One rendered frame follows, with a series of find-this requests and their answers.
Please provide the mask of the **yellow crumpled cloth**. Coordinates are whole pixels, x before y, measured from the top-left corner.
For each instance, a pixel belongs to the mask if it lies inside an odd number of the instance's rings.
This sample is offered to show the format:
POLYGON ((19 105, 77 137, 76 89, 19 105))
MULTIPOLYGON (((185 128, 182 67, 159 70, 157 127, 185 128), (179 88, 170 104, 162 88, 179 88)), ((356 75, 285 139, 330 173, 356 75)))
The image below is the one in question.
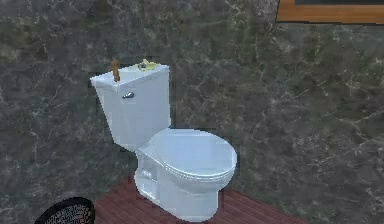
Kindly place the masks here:
POLYGON ((158 63, 150 62, 147 59, 143 59, 138 65, 140 71, 153 70, 158 66, 158 63))

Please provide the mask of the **black mesh trash can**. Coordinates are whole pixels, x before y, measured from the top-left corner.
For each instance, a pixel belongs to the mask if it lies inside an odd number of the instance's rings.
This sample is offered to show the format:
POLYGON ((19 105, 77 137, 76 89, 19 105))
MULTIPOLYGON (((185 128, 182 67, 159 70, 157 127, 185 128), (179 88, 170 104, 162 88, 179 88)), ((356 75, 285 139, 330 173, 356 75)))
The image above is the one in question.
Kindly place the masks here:
POLYGON ((72 197, 53 204, 34 224, 94 224, 95 207, 84 197, 72 197))

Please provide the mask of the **white toilet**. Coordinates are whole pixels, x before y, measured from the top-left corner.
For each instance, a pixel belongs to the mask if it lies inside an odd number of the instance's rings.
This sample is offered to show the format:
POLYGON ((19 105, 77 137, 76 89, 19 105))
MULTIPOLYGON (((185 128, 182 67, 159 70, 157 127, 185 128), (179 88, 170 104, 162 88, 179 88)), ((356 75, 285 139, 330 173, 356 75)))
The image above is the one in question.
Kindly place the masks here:
POLYGON ((213 133, 173 127, 170 67, 137 65, 119 68, 119 82, 112 71, 90 78, 113 142, 136 155, 140 195, 183 221, 206 221, 235 173, 237 153, 213 133))

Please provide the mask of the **brown small bottle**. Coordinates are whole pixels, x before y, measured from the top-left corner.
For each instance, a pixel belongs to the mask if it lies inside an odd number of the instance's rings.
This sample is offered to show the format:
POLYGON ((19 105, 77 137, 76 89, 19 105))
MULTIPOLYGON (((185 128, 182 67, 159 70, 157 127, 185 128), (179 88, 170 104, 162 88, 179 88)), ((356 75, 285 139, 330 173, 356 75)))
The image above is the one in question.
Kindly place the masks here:
POLYGON ((120 81, 119 66, 120 66, 120 63, 117 59, 115 59, 111 62, 111 68, 112 68, 112 73, 113 73, 113 77, 114 77, 115 82, 120 81))

